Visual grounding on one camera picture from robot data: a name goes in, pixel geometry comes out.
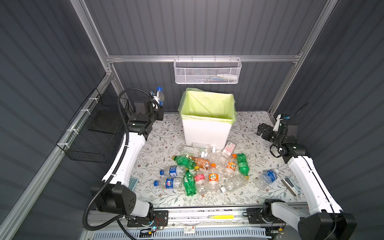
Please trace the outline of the clear bottle blue label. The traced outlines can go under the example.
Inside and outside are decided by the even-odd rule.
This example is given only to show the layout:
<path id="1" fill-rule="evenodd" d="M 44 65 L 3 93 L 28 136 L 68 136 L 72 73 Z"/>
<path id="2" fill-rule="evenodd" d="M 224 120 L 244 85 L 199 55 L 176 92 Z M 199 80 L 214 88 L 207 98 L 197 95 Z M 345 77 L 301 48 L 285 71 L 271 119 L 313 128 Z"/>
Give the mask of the clear bottle blue label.
<path id="1" fill-rule="evenodd" d="M 165 96 L 162 87 L 157 87 L 157 101 L 161 107 L 164 105 Z"/>

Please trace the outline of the crushed blue label water bottle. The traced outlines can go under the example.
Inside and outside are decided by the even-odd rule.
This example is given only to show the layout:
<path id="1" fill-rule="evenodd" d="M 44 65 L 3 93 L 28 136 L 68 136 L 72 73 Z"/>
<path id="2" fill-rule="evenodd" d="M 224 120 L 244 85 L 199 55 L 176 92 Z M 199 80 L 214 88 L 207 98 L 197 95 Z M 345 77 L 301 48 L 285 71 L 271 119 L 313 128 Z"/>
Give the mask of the crushed blue label water bottle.
<path id="1" fill-rule="evenodd" d="M 274 183 L 278 179 L 279 170 L 265 170 L 255 180 L 255 185 L 258 190 L 265 190 L 269 185 Z"/>

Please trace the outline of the clear bottle blue cap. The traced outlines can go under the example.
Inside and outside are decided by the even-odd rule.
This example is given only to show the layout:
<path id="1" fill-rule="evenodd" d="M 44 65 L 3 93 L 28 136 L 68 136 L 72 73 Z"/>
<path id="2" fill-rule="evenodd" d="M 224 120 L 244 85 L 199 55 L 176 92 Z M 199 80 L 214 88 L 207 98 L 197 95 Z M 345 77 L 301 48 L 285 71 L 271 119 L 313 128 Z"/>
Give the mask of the clear bottle blue cap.
<path id="1" fill-rule="evenodd" d="M 162 190 L 179 190 L 183 188 L 182 178 L 162 178 L 154 181 L 154 187 Z"/>
<path id="2" fill-rule="evenodd" d="M 167 166 L 160 170 L 160 176 L 167 178 L 176 178 L 183 177 L 187 172 L 187 168 L 185 166 L 173 165 Z"/>

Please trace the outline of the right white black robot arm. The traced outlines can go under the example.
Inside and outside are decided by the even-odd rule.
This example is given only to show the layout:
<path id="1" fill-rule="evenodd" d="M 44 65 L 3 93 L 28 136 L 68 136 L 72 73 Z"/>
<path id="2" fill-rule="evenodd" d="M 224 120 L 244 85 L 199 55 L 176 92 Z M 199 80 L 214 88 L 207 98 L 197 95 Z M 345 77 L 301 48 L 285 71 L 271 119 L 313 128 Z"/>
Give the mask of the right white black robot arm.
<path id="1" fill-rule="evenodd" d="M 309 214 L 304 214 L 281 200 L 265 200 L 262 216 L 268 223 L 282 220 L 298 231 L 303 240 L 348 240 L 357 227 L 352 214 L 345 213 L 332 197 L 313 160 L 297 138 L 288 136 L 287 120 L 274 127 L 260 124 L 257 135 L 277 147 L 279 155 L 296 176 L 307 199 Z"/>

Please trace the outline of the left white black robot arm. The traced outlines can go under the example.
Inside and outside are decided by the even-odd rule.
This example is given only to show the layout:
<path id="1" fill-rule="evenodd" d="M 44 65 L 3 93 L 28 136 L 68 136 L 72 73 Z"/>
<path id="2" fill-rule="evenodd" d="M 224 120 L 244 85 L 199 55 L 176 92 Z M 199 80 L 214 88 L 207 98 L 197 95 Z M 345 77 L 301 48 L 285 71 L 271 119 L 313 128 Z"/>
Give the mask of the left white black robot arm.
<path id="1" fill-rule="evenodd" d="M 134 112 L 127 119 L 128 131 L 125 131 L 117 156 L 102 179 L 106 187 L 93 187 L 96 196 L 94 204 L 98 211 L 139 218 L 151 218 L 151 203 L 138 200 L 136 194 L 129 189 L 131 173 L 140 150 L 146 143 L 155 121 L 164 119 L 163 102 L 135 102 Z"/>

